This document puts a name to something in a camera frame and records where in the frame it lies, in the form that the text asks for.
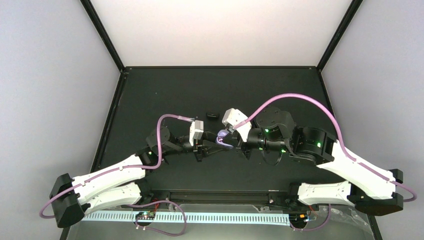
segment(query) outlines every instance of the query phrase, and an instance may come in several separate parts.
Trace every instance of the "black mat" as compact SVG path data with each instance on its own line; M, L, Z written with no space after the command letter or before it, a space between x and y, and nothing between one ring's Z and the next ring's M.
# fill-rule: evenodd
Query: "black mat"
M146 136L163 114L198 117L205 129L223 128L221 120L208 121L206 111L229 108L250 115L263 102L282 93L299 93L326 104L325 90L314 67L143 67L129 74L113 120L101 168L118 163L146 145ZM322 128L335 134L327 116L301 99L273 104L289 111L298 126ZM190 124L166 119L175 136L187 135ZM249 161L235 152L218 153L203 162L193 154L170 156L169 165L146 177L153 189L209 191L286 191L291 182L334 183L342 179L314 166L283 158L277 166L262 162L259 151Z

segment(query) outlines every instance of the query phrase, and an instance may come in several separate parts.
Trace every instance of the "white backdrop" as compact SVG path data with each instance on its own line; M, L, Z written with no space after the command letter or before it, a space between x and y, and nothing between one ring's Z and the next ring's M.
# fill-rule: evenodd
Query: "white backdrop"
M351 0L92 0L125 66L316 66Z

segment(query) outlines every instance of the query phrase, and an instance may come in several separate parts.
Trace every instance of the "white wall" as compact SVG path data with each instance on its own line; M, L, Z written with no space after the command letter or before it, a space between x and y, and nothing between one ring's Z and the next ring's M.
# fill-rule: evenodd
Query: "white wall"
M385 240L424 236L423 13L422 0L363 1L323 71L347 146L403 170L418 192L403 211L377 218Z
M1 1L1 239L59 239L38 211L90 170L118 77L80 1Z
M316 66L351 0L92 0L125 66Z

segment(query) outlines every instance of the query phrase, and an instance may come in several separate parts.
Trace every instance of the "ruler strip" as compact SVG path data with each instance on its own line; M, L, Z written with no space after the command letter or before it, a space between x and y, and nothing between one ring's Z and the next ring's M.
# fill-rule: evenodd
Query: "ruler strip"
M82 221L134 222L139 211L96 211ZM185 212L187 223L193 224L265 224L289 226L289 215L278 213ZM139 219L140 223L183 223L181 212L156 212L154 219Z

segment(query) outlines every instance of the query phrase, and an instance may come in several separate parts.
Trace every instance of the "robotic arm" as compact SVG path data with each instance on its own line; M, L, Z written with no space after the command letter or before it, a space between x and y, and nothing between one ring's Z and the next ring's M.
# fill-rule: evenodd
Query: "robotic arm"
M311 205L333 204L383 216L403 209L403 197L395 193L395 183L403 181L400 170L372 165L345 150L341 139L322 129L297 126L287 111L269 106L259 108L253 115L255 118L249 119L238 109L227 110L222 119L225 129L216 134L205 131L200 120L187 118L191 122L189 134L180 137L158 123L146 138L147 145L124 161L84 176L59 176L50 194L57 226L71 226L94 211L145 202L150 190L142 180L146 175L144 169L155 169L161 164L158 161L167 163L166 156L194 153L201 162L213 154L234 149L246 159L254 150L261 151L264 159L268 152L279 152L277 163L282 155L288 155L293 161L317 166L345 179L331 184L292 183L285 201L300 211Z

